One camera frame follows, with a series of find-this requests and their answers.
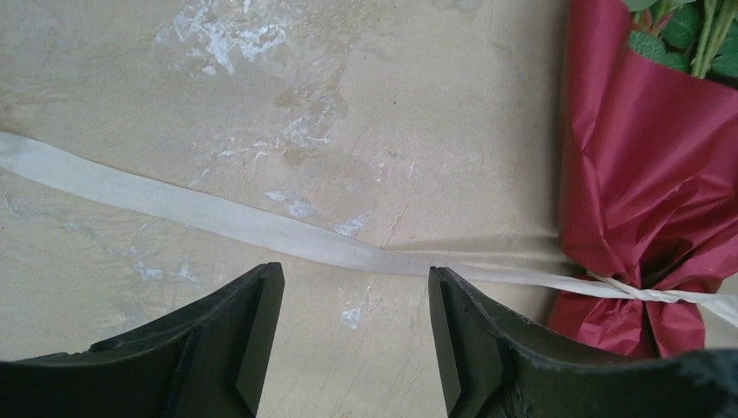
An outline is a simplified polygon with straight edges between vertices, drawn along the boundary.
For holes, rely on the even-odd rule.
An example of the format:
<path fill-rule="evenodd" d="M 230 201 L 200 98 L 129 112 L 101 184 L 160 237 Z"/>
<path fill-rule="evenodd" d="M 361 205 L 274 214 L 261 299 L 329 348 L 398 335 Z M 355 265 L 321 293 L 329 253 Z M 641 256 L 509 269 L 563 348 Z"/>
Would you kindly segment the cream ribbon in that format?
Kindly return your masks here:
<path fill-rule="evenodd" d="M 376 246 L 317 226 L 101 165 L 35 139 L 3 132 L 1 167 L 78 197 L 176 221 L 246 244 L 303 260 L 367 273 L 419 276 L 447 266 L 474 280 L 549 287 L 603 299 L 689 302 L 737 324 L 737 298 L 730 294 L 637 290 L 613 279 L 493 269 Z"/>

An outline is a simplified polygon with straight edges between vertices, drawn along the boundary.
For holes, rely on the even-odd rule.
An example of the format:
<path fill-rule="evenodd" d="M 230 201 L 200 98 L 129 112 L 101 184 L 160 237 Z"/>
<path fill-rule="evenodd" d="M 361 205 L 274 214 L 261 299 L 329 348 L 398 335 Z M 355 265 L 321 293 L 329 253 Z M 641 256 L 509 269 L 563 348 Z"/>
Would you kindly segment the dark red wrapping paper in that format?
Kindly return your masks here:
<path fill-rule="evenodd" d="M 715 293 L 737 271 L 737 92 L 628 44 L 620 1 L 573 1 L 559 230 L 582 282 Z"/>

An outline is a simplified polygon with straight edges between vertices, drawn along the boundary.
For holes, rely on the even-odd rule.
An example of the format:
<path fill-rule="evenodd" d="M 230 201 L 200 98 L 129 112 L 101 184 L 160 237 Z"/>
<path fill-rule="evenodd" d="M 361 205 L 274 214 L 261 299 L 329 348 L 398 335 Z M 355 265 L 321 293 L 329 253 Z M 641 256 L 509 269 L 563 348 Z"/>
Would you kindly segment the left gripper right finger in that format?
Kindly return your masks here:
<path fill-rule="evenodd" d="M 451 417 L 734 417 L 737 353 L 636 360 L 557 334 L 446 267 L 428 278 Z"/>

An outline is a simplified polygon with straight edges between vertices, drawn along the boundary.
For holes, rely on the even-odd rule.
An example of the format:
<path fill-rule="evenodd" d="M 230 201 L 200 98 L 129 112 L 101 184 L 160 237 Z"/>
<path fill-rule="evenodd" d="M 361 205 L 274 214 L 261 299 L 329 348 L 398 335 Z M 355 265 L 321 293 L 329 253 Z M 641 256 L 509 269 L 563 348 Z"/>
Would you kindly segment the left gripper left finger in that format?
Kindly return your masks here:
<path fill-rule="evenodd" d="M 267 263 L 154 321 L 1 365 L 4 417 L 253 417 L 285 279 Z"/>

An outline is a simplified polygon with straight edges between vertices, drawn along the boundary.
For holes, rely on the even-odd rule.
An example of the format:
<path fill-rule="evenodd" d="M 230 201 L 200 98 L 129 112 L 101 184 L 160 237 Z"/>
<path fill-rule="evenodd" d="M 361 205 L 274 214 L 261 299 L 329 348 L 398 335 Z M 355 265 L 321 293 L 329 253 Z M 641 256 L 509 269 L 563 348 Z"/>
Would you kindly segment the peach flower stem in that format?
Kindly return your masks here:
<path fill-rule="evenodd" d="M 695 78 L 737 82 L 736 0 L 626 1 L 630 48 Z"/>

